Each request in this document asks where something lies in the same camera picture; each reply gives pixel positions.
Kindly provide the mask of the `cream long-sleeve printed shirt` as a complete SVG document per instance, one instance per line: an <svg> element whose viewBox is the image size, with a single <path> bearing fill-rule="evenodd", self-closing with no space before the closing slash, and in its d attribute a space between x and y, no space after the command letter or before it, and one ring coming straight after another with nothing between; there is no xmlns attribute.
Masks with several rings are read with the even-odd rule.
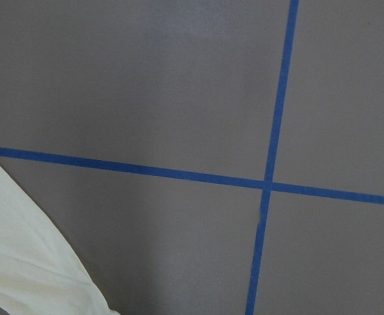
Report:
<svg viewBox="0 0 384 315"><path fill-rule="evenodd" d="M113 314L78 256L0 166L0 308L9 314Z"/></svg>

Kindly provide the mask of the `blue tape grid lines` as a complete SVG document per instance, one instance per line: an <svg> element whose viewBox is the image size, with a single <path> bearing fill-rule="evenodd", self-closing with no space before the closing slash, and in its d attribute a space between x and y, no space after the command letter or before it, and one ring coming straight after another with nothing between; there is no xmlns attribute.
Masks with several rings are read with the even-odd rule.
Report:
<svg viewBox="0 0 384 315"><path fill-rule="evenodd" d="M257 229L255 234L255 245L251 262L249 287L247 291L247 299L245 306L245 313L253 314L255 312L255 303L257 300L259 274L263 261L263 247L268 221L269 203L272 192L301 194L306 196L316 196L337 200L347 200L368 204L384 205L384 196L380 195L349 192L344 190L332 190L311 186L301 186L296 184L288 184L274 181L274 171L280 140L280 131L286 99L289 70L291 66L291 56L293 52L293 42L297 24L298 10L299 2L290 1L284 37L284 46L281 58L280 75L278 79L278 87L276 91L276 100L272 118L272 127L270 131L267 162L265 167L265 174L263 179L261 180L229 177L224 175L199 173L193 171L183 171L178 169L151 167L146 165L137 165L115 161L104 161L99 159L88 159L84 157L49 154L44 152L35 152L5 147L0 147L0 157L40 161L61 165L71 165L89 169L102 169L107 171L117 171L122 173L132 173L169 179L206 182L211 184L221 184L225 186L236 186L260 190L261 202L259 206L259 221L257 223Z"/></svg>

